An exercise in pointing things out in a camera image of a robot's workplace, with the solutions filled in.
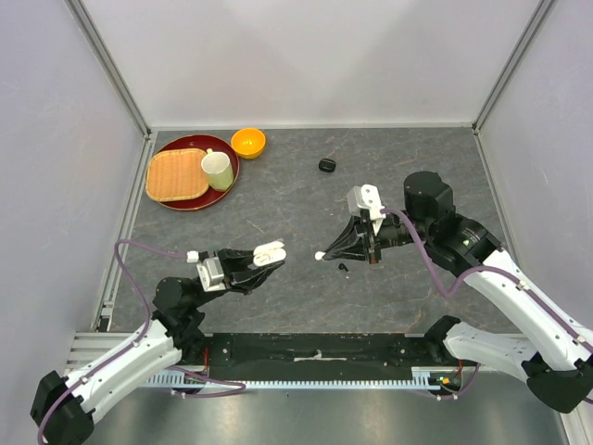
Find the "white earbud charging case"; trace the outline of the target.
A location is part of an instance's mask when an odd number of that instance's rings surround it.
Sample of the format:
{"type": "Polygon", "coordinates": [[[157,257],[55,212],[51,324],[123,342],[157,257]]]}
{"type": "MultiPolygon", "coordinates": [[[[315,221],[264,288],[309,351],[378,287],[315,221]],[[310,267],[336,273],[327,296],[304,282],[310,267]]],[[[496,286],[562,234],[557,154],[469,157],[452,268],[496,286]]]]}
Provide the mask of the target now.
{"type": "Polygon", "coordinates": [[[256,267],[264,267],[272,265],[274,263],[282,262],[286,259],[286,251],[284,249],[284,242],[280,239],[274,240],[270,243],[259,245],[253,250],[253,265],[256,267]],[[254,258],[259,254],[268,254],[270,260],[266,264],[257,264],[254,262],[254,258]]]}

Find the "black earbud charging case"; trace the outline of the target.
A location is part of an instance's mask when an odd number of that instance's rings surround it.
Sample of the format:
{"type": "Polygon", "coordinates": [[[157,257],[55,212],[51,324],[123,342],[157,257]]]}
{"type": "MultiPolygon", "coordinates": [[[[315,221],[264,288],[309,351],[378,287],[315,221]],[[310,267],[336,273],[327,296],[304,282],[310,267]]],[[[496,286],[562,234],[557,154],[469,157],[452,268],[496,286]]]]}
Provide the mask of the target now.
{"type": "Polygon", "coordinates": [[[335,171],[336,162],[333,159],[324,158],[319,161],[318,168],[321,172],[331,173],[335,171]]]}

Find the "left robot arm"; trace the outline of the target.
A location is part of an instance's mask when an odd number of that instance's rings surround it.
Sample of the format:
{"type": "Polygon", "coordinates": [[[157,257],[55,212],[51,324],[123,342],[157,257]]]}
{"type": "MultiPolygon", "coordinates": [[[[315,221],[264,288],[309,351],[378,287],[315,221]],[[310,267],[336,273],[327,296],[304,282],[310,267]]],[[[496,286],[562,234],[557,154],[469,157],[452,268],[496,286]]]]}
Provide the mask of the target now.
{"type": "Polygon", "coordinates": [[[276,240],[252,250],[193,250],[183,257],[196,277],[161,279],[133,334],[66,376],[52,371],[40,380],[31,408],[38,443],[84,443],[105,414],[150,377],[199,361],[205,341],[200,307],[228,292],[251,293],[284,265],[286,252],[276,240]]]}

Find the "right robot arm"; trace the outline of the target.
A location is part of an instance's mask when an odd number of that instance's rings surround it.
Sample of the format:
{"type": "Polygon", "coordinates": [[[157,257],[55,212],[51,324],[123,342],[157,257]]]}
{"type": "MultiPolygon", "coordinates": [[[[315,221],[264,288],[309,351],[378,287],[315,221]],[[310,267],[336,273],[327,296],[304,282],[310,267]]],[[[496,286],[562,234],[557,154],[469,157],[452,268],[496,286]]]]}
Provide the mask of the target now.
{"type": "Polygon", "coordinates": [[[549,298],[481,223],[456,211],[452,188],[436,172],[414,172],[404,181],[404,210],[383,205],[376,186],[347,194],[351,217],[318,261],[376,264],[386,248],[414,244],[445,298],[462,285],[478,291],[524,335],[513,340],[442,317],[426,335],[426,358],[475,362],[524,382],[549,408],[570,413],[592,402],[592,331],[549,298]]]}

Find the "red round tray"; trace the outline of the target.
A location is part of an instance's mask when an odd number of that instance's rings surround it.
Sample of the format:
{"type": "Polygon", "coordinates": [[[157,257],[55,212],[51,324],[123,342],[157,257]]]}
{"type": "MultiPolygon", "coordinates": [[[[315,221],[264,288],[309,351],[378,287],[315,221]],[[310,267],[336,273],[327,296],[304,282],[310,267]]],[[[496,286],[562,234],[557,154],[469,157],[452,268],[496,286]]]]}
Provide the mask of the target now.
{"type": "MultiPolygon", "coordinates": [[[[168,150],[186,148],[199,148],[203,151],[211,148],[215,152],[226,154],[230,158],[231,166],[233,168],[233,181],[236,182],[240,172],[240,159],[233,151],[231,146],[219,137],[208,134],[190,134],[167,143],[158,151],[158,154],[168,150]]],[[[162,203],[162,206],[171,210],[179,211],[203,210],[223,200],[230,193],[232,188],[233,184],[228,190],[224,192],[209,188],[208,191],[201,197],[164,202],[162,203]]]]}

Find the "pale green cup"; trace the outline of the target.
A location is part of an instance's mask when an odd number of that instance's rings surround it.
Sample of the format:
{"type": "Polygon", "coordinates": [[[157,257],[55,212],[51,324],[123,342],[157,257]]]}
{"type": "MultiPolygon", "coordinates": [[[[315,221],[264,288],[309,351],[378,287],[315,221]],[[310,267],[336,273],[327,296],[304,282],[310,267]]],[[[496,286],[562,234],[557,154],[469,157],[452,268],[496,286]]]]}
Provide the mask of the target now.
{"type": "Polygon", "coordinates": [[[201,169],[208,178],[211,188],[225,192],[233,184],[233,167],[231,159],[223,152],[207,150],[206,156],[201,160],[201,169]]]}

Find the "woven bamboo mat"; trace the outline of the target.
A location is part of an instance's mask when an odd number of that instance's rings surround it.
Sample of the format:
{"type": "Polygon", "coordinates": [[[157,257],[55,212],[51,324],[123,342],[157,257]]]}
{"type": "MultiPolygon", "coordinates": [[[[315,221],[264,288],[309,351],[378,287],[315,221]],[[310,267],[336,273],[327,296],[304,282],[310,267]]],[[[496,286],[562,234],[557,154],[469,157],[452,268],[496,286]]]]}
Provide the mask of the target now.
{"type": "Polygon", "coordinates": [[[209,188],[201,161],[207,153],[199,148],[158,152],[149,162],[146,194],[156,202],[170,202],[201,197],[209,188]]]}

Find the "orange bowl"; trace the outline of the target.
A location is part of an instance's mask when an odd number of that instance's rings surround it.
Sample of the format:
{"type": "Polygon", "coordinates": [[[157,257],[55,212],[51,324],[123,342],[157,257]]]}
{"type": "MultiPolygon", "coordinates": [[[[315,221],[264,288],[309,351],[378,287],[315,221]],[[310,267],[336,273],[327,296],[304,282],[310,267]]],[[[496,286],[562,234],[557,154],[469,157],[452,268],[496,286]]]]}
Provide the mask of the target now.
{"type": "Polygon", "coordinates": [[[232,136],[231,147],[240,158],[255,159],[263,153],[266,142],[266,135],[260,129],[243,128],[232,136]]]}

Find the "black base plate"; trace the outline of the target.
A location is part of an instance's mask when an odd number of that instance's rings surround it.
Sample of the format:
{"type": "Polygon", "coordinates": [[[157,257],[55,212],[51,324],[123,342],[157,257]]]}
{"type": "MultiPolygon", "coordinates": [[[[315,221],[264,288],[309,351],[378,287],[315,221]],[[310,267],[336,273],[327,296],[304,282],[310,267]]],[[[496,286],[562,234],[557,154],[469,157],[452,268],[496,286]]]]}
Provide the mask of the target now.
{"type": "Polygon", "coordinates": [[[454,358],[441,344],[423,336],[380,333],[257,334],[215,333],[203,337],[184,364],[231,366],[248,362],[393,363],[404,367],[453,367],[472,363],[454,358]]]}

